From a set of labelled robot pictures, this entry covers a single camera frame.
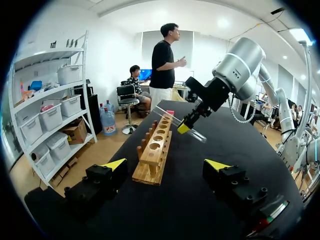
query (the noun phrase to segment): robotic arm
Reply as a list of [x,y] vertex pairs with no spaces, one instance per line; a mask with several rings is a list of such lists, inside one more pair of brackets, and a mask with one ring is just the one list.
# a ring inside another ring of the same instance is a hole
[[[189,131],[200,116],[205,118],[212,111],[216,112],[229,98],[230,92],[242,101],[252,99],[256,94],[257,80],[251,76],[260,68],[259,78],[268,95],[269,102],[272,106],[279,104],[282,141],[277,153],[288,170],[296,173],[302,166],[306,166],[307,159],[308,163],[320,160],[317,159],[320,142],[318,144],[317,140],[305,142],[301,138],[301,134],[294,134],[295,126],[286,94],[283,88],[274,89],[267,69],[261,64],[265,58],[265,52],[257,43],[242,37],[212,71],[214,78],[207,87],[190,77],[185,84],[201,98],[202,102],[183,118],[178,126],[178,132],[183,134]],[[308,156],[306,155],[307,146],[308,149],[310,148]]]

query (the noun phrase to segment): man's hand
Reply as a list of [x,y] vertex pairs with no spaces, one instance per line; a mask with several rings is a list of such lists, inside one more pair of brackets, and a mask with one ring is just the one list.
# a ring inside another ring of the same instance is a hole
[[183,58],[181,58],[179,61],[177,61],[177,65],[179,67],[184,67],[185,65],[187,65],[187,61],[185,60],[186,56],[184,56]]

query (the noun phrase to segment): wooden test tube rack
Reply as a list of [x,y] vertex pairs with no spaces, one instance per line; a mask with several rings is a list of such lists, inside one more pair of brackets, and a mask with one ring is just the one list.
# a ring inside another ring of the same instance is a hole
[[141,146],[137,146],[139,163],[132,175],[133,181],[160,186],[172,136],[171,123],[172,116],[164,114],[159,124],[154,121]]

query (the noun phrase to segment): office chair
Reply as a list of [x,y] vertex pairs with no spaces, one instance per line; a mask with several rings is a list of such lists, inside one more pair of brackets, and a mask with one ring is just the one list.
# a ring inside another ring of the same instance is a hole
[[[127,84],[128,84],[127,81],[122,81],[121,82],[121,86],[126,86]],[[136,113],[138,115],[138,117],[140,119],[142,119],[143,116],[141,115],[141,112],[145,112],[144,105],[142,103],[139,103],[137,105],[132,106],[131,112],[132,113]],[[127,111],[127,109],[125,109],[125,113],[126,113],[125,119],[128,119],[128,111]]]
[[135,87],[132,84],[118,86],[116,93],[118,95],[119,106],[127,108],[128,124],[122,128],[122,132],[126,135],[132,134],[138,127],[131,121],[131,106],[139,104],[139,100],[135,98]]

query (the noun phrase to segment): seated person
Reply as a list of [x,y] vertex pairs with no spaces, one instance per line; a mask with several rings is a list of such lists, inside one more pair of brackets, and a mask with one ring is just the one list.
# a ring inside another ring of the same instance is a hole
[[294,128],[296,129],[297,126],[298,126],[298,121],[297,121],[297,105],[294,103],[292,104],[291,106],[291,114],[292,114],[292,120],[293,120],[293,125],[294,125]]
[[140,75],[140,67],[138,65],[134,65],[130,67],[130,74],[131,74],[131,77],[129,77],[126,80],[126,84],[127,85],[132,84],[134,86],[135,97],[139,99],[140,103],[144,105],[144,109],[148,113],[150,111],[150,106],[151,106],[151,96],[150,96],[150,93],[146,91],[142,91],[140,86],[140,83],[146,83],[147,80],[140,81],[138,79]]
[[296,120],[298,121],[298,125],[300,125],[300,121],[302,119],[303,112],[302,112],[302,106],[298,106],[298,115],[296,116]]
[[266,122],[269,119],[269,117],[271,116],[272,106],[269,104],[268,96],[266,96],[266,95],[267,94],[265,93],[262,96],[262,99],[265,101],[265,104],[263,104],[263,106],[262,106],[261,114],[259,114],[259,113],[254,114],[254,117],[250,121],[252,126],[255,124],[255,121],[263,120]]

